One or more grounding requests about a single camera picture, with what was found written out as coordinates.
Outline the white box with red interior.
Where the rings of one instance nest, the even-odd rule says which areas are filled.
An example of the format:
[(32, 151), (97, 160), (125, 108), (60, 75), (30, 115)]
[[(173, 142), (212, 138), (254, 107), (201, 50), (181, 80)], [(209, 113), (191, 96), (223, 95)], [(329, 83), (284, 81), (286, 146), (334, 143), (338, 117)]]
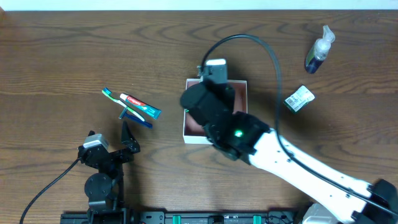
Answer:
[[(234, 112), (248, 112), (247, 81), (228, 80), (228, 83), (235, 90)], [(183, 141), (185, 144), (212, 145), (207, 140), (203, 128), (197, 124), (187, 111), (184, 111), (183, 118)]]

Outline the green and white soap packet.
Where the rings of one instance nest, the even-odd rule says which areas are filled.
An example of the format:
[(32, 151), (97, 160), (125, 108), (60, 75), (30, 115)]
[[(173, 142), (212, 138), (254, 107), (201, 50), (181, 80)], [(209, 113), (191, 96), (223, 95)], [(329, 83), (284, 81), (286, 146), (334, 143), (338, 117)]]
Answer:
[(291, 112), (297, 113), (314, 99), (315, 95), (307, 87), (302, 85), (284, 100), (284, 105), (288, 107)]

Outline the clear pump spray bottle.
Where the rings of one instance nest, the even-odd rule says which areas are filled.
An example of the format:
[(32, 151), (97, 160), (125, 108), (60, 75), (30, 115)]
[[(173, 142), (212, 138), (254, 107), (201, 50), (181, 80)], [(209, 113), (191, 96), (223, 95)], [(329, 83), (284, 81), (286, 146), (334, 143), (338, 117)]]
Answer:
[(328, 25), (323, 26), (323, 37), (317, 39), (305, 57), (305, 70), (313, 74), (325, 61), (331, 49), (331, 44), (335, 41), (335, 34)]

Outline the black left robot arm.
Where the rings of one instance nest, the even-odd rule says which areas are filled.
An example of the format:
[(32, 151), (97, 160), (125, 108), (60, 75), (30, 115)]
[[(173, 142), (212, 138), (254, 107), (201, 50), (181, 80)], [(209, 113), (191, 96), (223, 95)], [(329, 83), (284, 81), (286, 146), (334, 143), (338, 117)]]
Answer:
[(128, 211), (124, 207), (123, 164), (134, 160), (141, 151), (127, 122), (121, 131), (123, 149), (109, 152), (109, 143), (102, 134), (90, 131), (78, 148), (80, 162), (97, 170), (85, 182), (88, 197), (88, 223), (128, 223)]

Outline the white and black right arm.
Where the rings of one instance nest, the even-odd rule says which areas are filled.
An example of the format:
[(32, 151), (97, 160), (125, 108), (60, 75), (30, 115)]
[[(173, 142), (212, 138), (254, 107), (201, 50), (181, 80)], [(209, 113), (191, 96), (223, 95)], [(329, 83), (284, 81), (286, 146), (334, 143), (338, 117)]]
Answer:
[(295, 147), (255, 116), (234, 112), (234, 89), (200, 82), (187, 88), (181, 106), (203, 127), (224, 156), (268, 171), (314, 199), (302, 223), (397, 223), (397, 188), (345, 175)]

